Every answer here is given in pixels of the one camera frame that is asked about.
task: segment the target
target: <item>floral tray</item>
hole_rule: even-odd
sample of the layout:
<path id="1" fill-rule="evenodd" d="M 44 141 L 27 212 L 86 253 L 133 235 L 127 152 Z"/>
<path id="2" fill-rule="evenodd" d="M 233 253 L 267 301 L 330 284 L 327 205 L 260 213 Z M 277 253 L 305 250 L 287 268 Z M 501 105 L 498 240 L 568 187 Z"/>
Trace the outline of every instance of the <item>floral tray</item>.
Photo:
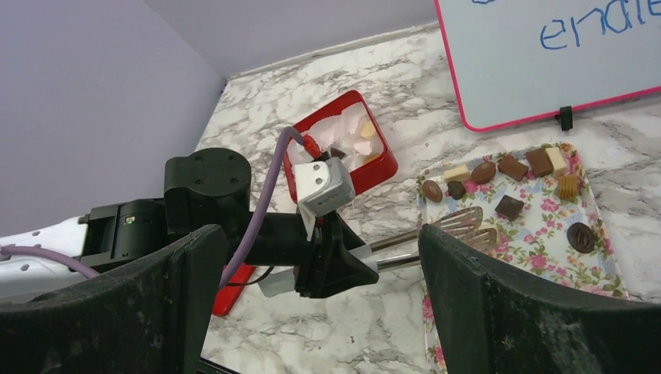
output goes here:
<path id="1" fill-rule="evenodd" d="M 542 146 L 558 146 L 569 167 L 567 173 L 576 174 L 583 180 L 581 193 L 574 201 L 563 201 L 555 196 L 557 180 L 553 176 L 535 178 L 529 171 L 521 182 L 497 172 L 491 183 L 485 185 L 466 182 L 467 193 L 461 200 L 455 201 L 446 192 L 440 203 L 428 203 L 422 195 L 422 183 L 431 179 L 446 189 L 445 184 L 441 183 L 443 171 L 458 166 L 444 164 L 427 170 L 418 177 L 418 227 L 456 210 L 481 206 L 484 210 L 484 223 L 496 225 L 500 233 L 500 244 L 489 253 L 492 257 L 567 287 L 628 299 L 627 289 L 622 282 L 613 248 L 604 230 L 578 152 L 574 146 L 567 143 Z M 528 164 L 524 155 L 536 148 L 539 147 L 509 154 Z M 484 161 L 497 163 L 505 154 L 507 153 L 495 153 L 465 164 L 472 170 Z M 505 194 L 525 203 L 523 212 L 514 222 L 498 217 L 494 211 Z M 575 222 L 587 224 L 596 234 L 596 249 L 589 254 L 574 251 L 567 242 L 566 230 Z M 425 282 L 422 283 L 422 290 L 422 317 L 429 373 L 447 373 Z"/>

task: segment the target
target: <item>gray wall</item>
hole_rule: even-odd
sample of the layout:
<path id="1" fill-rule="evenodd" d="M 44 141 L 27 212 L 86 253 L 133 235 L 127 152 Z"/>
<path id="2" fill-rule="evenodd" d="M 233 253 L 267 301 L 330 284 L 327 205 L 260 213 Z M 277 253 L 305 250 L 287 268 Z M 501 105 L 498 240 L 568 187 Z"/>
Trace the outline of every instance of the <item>gray wall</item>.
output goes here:
<path id="1" fill-rule="evenodd" d="M 220 91 L 141 0 L 0 2 L 0 235 L 162 196 Z"/>
<path id="2" fill-rule="evenodd" d="M 433 0 L 144 0 L 221 75 L 437 20 Z"/>

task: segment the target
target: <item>marble countertop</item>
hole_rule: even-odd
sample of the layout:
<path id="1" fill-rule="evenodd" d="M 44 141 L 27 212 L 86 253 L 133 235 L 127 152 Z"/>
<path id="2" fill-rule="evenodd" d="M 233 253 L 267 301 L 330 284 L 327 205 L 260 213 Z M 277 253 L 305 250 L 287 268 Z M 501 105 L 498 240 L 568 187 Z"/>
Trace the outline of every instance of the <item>marble countertop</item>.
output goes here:
<path id="1" fill-rule="evenodd" d="M 399 171 L 341 211 L 367 242 L 415 227 L 415 177 L 436 163 L 540 143 L 573 143 L 587 168 L 633 299 L 661 302 L 661 97 L 494 132 L 461 123 L 437 26 L 390 41 L 308 58 L 230 80 L 198 149 L 237 150 L 253 166 L 253 204 L 280 129 L 347 90 L 359 91 Z M 285 178 L 270 210 L 293 212 Z M 415 251 L 406 245 L 395 253 Z M 244 290 L 230 316 L 213 317 L 203 357 L 244 373 L 428 372 L 419 267 L 325 300 Z"/>

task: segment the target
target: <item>black clip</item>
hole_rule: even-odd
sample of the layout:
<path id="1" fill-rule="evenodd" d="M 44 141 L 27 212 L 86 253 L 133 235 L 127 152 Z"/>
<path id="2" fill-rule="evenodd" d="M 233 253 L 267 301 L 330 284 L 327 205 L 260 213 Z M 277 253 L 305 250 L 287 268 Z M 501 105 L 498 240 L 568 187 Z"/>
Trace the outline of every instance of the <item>black clip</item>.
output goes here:
<path id="1" fill-rule="evenodd" d="M 571 106 L 560 108 L 560 114 L 556 115 L 556 120 L 560 123 L 562 131 L 569 131 L 574 128 L 574 116 L 571 112 Z"/>

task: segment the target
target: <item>whiteboard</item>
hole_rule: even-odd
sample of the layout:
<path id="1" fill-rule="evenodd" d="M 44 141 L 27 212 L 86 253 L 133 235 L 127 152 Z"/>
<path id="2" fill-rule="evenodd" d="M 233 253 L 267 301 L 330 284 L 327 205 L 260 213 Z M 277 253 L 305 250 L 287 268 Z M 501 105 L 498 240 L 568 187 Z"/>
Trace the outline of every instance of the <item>whiteboard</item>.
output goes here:
<path id="1" fill-rule="evenodd" d="M 661 0 L 435 1 L 469 129 L 661 90 Z"/>

